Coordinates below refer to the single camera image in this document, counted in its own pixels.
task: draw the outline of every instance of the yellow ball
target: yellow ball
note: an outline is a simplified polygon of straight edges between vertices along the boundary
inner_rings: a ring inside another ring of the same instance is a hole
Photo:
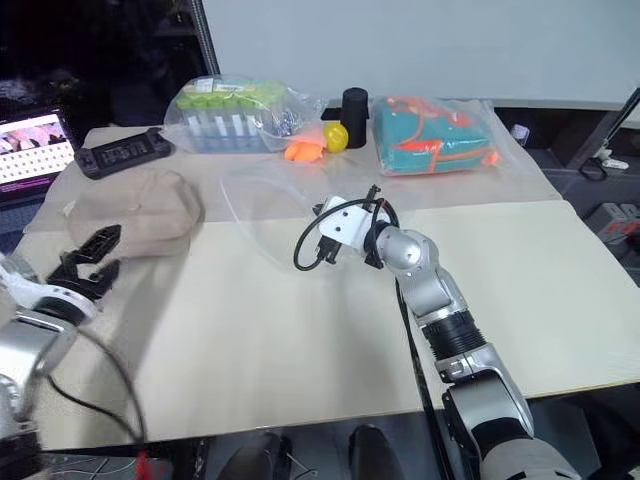
[[[340,123],[333,122],[324,127],[324,138],[327,139],[327,150],[337,153],[347,148],[349,132]]]

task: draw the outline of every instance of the person's leg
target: person's leg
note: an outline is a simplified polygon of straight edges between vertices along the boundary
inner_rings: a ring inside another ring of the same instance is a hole
[[[404,480],[400,463],[384,434],[362,425],[349,439],[351,480]]]
[[[265,433],[238,449],[220,472],[218,480],[273,480],[280,437]]]

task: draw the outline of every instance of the metal pole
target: metal pole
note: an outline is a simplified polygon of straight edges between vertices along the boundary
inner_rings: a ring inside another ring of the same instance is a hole
[[[211,41],[211,33],[209,32],[209,24],[204,13],[202,0],[191,0],[191,12],[193,13],[193,23],[196,28],[200,50],[202,51],[202,58],[207,67],[207,73],[209,75],[220,75],[220,66]]]

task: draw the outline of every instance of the laptop screen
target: laptop screen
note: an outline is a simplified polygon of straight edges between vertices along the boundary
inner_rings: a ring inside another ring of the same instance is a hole
[[[0,123],[0,202],[46,192],[73,161],[65,126],[57,108]]]

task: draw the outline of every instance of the white wall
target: white wall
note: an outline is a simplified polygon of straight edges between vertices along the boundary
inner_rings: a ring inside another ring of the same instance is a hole
[[[329,97],[616,108],[640,80],[637,0],[203,2],[223,73]]]

